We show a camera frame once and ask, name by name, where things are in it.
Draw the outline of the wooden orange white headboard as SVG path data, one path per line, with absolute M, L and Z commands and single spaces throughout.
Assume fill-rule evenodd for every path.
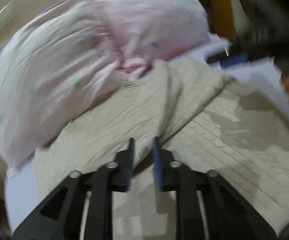
M 229 41 L 236 40 L 234 15 L 231 0 L 199 0 L 208 14 L 212 33 Z

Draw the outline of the white bed sheet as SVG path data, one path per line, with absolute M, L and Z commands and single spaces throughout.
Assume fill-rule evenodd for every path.
M 172 58 L 169 63 L 175 65 L 183 56 L 206 62 L 207 56 L 229 46 L 229 41 L 217 35 L 211 35 L 211 41 Z M 212 65 L 236 78 L 257 88 L 289 122 L 289 99 L 283 92 L 280 83 L 281 72 L 273 65 L 273 59 L 265 58 L 252 63 L 240 63 L 223 68 L 218 63 Z M 12 178 L 7 177 L 4 183 L 4 200 L 11 233 L 40 203 L 35 177 L 34 158 L 28 159 Z

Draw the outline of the beige cable knit sweater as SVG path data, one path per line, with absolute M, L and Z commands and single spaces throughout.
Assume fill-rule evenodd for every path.
M 176 200 L 155 189 L 154 137 L 197 171 L 217 170 L 280 232 L 289 222 L 289 123 L 254 87 L 182 58 L 69 122 L 34 162 L 40 198 L 72 170 L 88 173 L 136 141 L 129 193 L 113 196 L 114 239 L 174 239 Z

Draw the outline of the pink floral pillow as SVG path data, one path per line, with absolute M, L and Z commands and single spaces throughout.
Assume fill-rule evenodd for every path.
M 63 0 L 0 50 L 0 157 L 16 172 L 36 148 L 156 59 L 209 40 L 199 0 Z

